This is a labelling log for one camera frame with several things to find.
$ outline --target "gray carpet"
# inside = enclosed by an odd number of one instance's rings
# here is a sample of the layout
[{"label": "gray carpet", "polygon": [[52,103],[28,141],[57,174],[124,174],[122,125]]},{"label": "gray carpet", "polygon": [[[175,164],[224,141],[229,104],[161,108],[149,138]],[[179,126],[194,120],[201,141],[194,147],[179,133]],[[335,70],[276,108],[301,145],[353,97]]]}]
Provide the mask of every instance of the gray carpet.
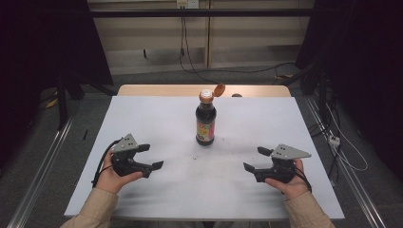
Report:
[{"label": "gray carpet", "polygon": [[[232,70],[261,70],[261,67],[237,67]],[[288,75],[297,72],[293,66],[280,66],[275,70],[257,73],[237,72],[204,72],[202,77],[228,85],[271,85],[275,82],[275,75]],[[125,75],[114,77],[118,89],[124,84],[207,84],[197,75],[183,71]],[[316,124],[308,108],[305,97],[300,93],[298,82],[289,86],[292,95],[296,98],[307,127]],[[26,227],[59,227],[67,219],[63,214],[68,201],[74,191],[74,183],[80,178],[86,164],[87,156],[95,142],[98,130],[101,127],[111,98],[90,86],[83,85],[86,96],[82,101],[68,100],[68,110],[79,106],[74,117],[71,129],[64,142],[49,174],[42,191],[32,208]],[[48,152],[56,134],[58,126],[58,107],[39,110],[28,135],[22,139],[21,146],[15,151],[15,156],[7,167],[2,168],[0,179],[0,227],[7,227],[18,203],[26,193],[36,171]],[[377,157],[369,142],[360,136],[348,110],[338,103],[341,129],[346,137],[362,152],[368,162],[366,171],[356,171],[365,189],[379,210],[386,227],[399,227],[403,224],[400,215],[403,210],[402,182]],[[328,170],[332,164],[333,155],[322,135],[313,137],[317,152]],[[351,146],[341,140],[342,148],[351,164],[363,166],[362,159]],[[334,170],[332,180],[336,179]],[[371,227],[364,215],[361,205],[343,174],[339,173],[335,192],[345,214],[345,219],[334,221],[336,227]],[[136,221],[113,220],[112,227],[133,227],[139,224]],[[270,222],[271,227],[289,227],[288,221]]]}]

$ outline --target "dark glass bottle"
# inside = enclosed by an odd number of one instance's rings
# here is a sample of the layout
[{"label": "dark glass bottle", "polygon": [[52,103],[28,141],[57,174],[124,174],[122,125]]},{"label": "dark glass bottle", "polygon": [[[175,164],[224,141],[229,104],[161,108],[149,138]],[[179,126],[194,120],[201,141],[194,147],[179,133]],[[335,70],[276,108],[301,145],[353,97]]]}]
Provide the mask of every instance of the dark glass bottle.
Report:
[{"label": "dark glass bottle", "polygon": [[213,106],[213,93],[204,89],[199,96],[201,103],[196,109],[197,134],[196,141],[200,145],[209,145],[214,141],[214,130],[217,110]]}]

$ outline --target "human hand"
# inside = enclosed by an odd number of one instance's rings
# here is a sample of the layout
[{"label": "human hand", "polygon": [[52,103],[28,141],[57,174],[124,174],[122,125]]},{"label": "human hand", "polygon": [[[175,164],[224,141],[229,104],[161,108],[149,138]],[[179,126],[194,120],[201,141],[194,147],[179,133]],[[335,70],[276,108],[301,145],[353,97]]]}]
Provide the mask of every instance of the human hand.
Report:
[{"label": "human hand", "polygon": [[[303,173],[300,172],[303,172],[302,160],[296,159],[295,163],[297,168],[296,171],[299,172],[300,175],[304,176]],[[269,178],[267,178],[265,182],[281,191],[288,200],[299,197],[300,195],[308,191],[308,186],[306,185],[306,182],[298,176],[294,176],[294,178],[288,183],[283,183],[278,180]]]},{"label": "human hand", "polygon": [[103,169],[105,169],[98,179],[96,188],[117,194],[126,184],[138,180],[143,176],[142,172],[134,172],[126,176],[119,176],[112,167],[112,153],[110,150],[107,152]]}]

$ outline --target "white table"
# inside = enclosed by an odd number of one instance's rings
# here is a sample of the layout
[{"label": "white table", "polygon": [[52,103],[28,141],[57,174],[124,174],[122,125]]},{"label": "white table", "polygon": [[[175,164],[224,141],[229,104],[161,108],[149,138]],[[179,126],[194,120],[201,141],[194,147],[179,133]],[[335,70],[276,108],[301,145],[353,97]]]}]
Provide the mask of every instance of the white table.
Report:
[{"label": "white table", "polygon": [[331,219],[344,219],[294,98],[216,98],[216,139],[208,147],[195,139],[198,104],[198,97],[114,97],[65,215],[79,213],[107,146],[132,133],[137,143],[151,144],[137,162],[164,164],[122,189],[115,218],[287,219],[283,195],[243,168],[244,162],[270,167],[257,147],[285,143],[312,154],[303,162],[313,194]]}]

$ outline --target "beige sleeve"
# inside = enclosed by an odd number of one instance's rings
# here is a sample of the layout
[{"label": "beige sleeve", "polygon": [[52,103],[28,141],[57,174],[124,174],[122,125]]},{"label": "beige sleeve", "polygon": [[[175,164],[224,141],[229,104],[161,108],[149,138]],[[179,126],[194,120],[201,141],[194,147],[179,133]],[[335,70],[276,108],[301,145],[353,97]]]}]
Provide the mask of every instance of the beige sleeve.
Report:
[{"label": "beige sleeve", "polygon": [[118,196],[93,188],[80,214],[68,220],[62,228],[76,227],[109,227],[110,217],[118,202]]},{"label": "beige sleeve", "polygon": [[335,227],[311,192],[284,202],[293,228]]}]

